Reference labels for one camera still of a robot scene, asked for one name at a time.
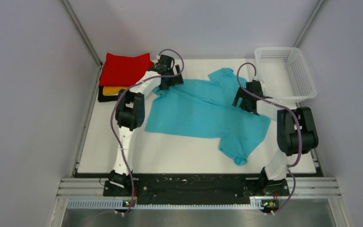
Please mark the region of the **turquoise t-shirt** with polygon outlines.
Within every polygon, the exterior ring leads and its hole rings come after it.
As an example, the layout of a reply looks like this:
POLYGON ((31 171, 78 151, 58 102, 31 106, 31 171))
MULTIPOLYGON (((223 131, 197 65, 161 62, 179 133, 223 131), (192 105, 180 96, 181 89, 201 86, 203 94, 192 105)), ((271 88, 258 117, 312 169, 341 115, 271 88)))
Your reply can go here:
POLYGON ((145 131, 204 139, 220 139, 218 150, 238 166, 265 139, 271 119, 233 106, 247 80, 221 68, 207 80, 186 79, 168 90, 155 88, 145 131))

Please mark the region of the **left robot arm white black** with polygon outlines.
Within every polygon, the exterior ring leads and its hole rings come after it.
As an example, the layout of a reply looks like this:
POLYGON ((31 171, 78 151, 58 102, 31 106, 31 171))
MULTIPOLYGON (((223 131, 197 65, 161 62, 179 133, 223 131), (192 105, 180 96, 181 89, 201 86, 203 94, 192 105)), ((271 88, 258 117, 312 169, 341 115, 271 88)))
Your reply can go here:
POLYGON ((171 56, 160 54, 156 63, 149 67, 135 84, 122 89, 111 114, 111 129, 117 140, 115 163, 108 176, 108 188, 120 195, 134 197, 133 142, 145 120, 145 100, 156 88, 167 90, 183 84, 183 66, 171 56))

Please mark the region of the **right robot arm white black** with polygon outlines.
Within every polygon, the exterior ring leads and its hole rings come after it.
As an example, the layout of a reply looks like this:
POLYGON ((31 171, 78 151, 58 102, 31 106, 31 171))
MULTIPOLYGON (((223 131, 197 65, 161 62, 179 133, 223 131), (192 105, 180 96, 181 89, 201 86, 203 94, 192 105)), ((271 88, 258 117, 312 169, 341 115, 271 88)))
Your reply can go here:
POLYGON ((257 189, 264 195, 282 190, 282 183, 291 173, 291 168, 298 165, 303 154, 307 154, 319 144, 311 109, 290 109, 278 104, 273 98, 263 95, 262 85, 256 80, 239 86, 232 105, 276 122, 278 150, 271 161, 262 168, 257 189))

